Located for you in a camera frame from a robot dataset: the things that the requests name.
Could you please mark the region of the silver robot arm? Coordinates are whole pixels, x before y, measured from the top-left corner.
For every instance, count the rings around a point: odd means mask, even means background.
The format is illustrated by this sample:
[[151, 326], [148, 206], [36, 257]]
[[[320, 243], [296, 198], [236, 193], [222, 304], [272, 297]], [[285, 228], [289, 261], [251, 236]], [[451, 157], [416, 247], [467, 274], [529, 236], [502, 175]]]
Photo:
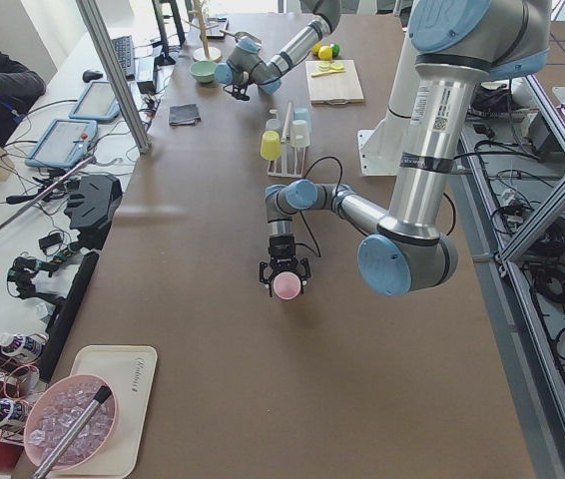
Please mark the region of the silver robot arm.
[[225, 62], [216, 65], [215, 80], [235, 99], [248, 101], [249, 85], [256, 85], [267, 94], [282, 84], [282, 77], [300, 64], [311, 49], [338, 26], [341, 17], [339, 1], [301, 1], [314, 19], [291, 38], [275, 55], [265, 61], [262, 43], [250, 34], [236, 32], [236, 46]]
[[450, 279], [457, 251], [436, 218], [471, 98], [485, 81], [540, 71], [549, 51], [547, 1], [417, 1], [407, 36], [419, 86], [387, 208], [342, 183], [300, 179], [265, 193], [268, 260], [259, 280], [282, 299], [299, 296], [310, 276], [296, 255], [295, 214], [328, 210], [363, 233], [358, 269], [383, 295], [402, 295]]

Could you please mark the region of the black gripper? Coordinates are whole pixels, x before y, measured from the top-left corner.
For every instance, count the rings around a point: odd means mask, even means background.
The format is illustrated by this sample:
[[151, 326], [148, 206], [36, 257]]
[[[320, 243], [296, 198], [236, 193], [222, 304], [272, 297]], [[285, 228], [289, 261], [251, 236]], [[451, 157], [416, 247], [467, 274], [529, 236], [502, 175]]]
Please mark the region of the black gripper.
[[250, 96], [247, 93], [247, 86], [228, 84], [224, 86], [224, 91], [230, 94], [234, 99], [239, 101], [248, 101]]
[[272, 279], [282, 272], [294, 273], [300, 281], [300, 294], [309, 280], [308, 259], [298, 259], [296, 256], [296, 243], [293, 235], [280, 235], [269, 237], [269, 261], [261, 261], [259, 265], [259, 281], [267, 290], [269, 297], [273, 296]]

